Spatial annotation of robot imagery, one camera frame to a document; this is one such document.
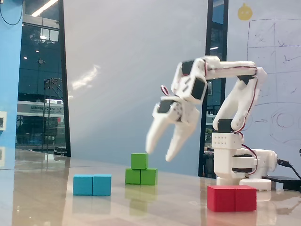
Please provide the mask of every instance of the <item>ceiling light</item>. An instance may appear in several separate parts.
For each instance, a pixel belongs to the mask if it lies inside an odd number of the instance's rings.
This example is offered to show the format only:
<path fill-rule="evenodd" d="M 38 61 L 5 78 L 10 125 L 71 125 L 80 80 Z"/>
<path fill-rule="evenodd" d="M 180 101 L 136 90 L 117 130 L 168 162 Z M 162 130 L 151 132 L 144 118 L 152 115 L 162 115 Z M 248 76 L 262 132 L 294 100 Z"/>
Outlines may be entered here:
<path fill-rule="evenodd" d="M 36 17 L 38 15 L 40 15 L 43 11 L 45 11 L 46 9 L 48 9 L 50 6 L 52 6 L 53 4 L 55 4 L 58 0 L 50 0 L 49 2 L 47 2 L 44 6 L 42 6 L 41 8 L 39 8 L 37 11 L 35 11 L 32 16 Z"/>

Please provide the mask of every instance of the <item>black cable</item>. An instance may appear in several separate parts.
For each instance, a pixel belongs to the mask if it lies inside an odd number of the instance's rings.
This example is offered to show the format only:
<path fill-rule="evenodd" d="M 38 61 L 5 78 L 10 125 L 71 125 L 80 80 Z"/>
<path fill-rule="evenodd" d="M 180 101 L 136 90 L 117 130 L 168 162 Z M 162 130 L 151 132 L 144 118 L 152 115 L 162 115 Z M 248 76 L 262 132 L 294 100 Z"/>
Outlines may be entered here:
<path fill-rule="evenodd" d="M 20 18 L 19 18 L 18 22 L 15 23 L 15 24 L 11 24 L 11 23 L 7 22 L 7 21 L 4 19 L 3 15 L 2 15 L 2 11 L 1 11 L 1 4 L 0 4 L 0 15 L 1 15 L 1 17 L 2 17 L 2 19 L 4 20 L 5 23 L 7 23 L 8 25 L 15 26 L 15 25 L 17 25 L 17 24 L 20 22 L 20 20 L 21 20 L 21 18 L 22 18 L 22 14 L 23 14 L 23 3 L 24 3 L 24 0 L 22 0 L 22 9 L 21 9 L 21 15 L 20 15 Z"/>
<path fill-rule="evenodd" d="M 291 168 L 295 174 L 297 175 L 297 177 L 301 180 L 301 176 L 297 173 L 297 171 L 295 170 L 295 168 L 292 166 L 292 164 L 290 164 L 289 161 L 285 161 L 285 160 L 282 160 L 282 159 L 278 159 L 277 160 L 277 164 L 280 165 L 280 166 L 284 166 L 284 167 L 289 167 Z"/>

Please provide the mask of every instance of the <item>yellow sticker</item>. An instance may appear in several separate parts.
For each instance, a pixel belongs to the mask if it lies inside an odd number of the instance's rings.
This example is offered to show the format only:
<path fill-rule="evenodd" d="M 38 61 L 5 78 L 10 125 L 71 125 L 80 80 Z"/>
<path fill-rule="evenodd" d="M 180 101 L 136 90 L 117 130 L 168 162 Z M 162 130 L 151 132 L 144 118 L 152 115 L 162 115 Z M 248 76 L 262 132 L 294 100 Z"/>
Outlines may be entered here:
<path fill-rule="evenodd" d="M 245 3 L 238 10 L 238 18 L 241 20 L 249 20 L 251 19 L 253 12 L 250 7 L 248 7 Z"/>

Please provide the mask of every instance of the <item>toy block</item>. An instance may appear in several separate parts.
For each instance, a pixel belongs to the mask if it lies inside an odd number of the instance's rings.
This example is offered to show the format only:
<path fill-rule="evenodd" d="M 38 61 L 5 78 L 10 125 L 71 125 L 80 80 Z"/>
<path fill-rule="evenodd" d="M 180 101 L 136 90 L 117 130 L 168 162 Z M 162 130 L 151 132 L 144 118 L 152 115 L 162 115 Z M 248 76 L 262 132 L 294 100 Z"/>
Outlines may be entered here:
<path fill-rule="evenodd" d="M 92 195 L 93 175 L 75 175 L 73 195 Z"/>
<path fill-rule="evenodd" d="M 139 185 L 140 184 L 140 170 L 126 169 L 126 184 Z"/>
<path fill-rule="evenodd" d="M 147 168 L 141 170 L 141 185 L 157 185 L 158 169 Z"/>
<path fill-rule="evenodd" d="M 257 209 L 256 188 L 239 185 L 235 187 L 235 211 L 255 211 Z"/>
<path fill-rule="evenodd" d="M 234 186 L 208 186 L 207 208 L 213 212 L 235 212 Z"/>
<path fill-rule="evenodd" d="M 131 168 L 134 170 L 144 170 L 148 167 L 147 153 L 131 154 Z"/>
<path fill-rule="evenodd" d="M 93 175 L 93 195 L 111 195 L 112 175 L 99 174 Z"/>

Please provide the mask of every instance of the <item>wall socket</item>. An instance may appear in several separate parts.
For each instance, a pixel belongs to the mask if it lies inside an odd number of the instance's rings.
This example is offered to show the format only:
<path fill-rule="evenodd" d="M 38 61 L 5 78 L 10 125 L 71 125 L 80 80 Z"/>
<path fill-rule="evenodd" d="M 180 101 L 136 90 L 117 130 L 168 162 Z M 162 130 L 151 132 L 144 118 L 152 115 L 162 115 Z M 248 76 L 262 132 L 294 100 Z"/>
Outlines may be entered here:
<path fill-rule="evenodd" d="M 7 112 L 0 112 L 0 131 L 6 130 Z"/>

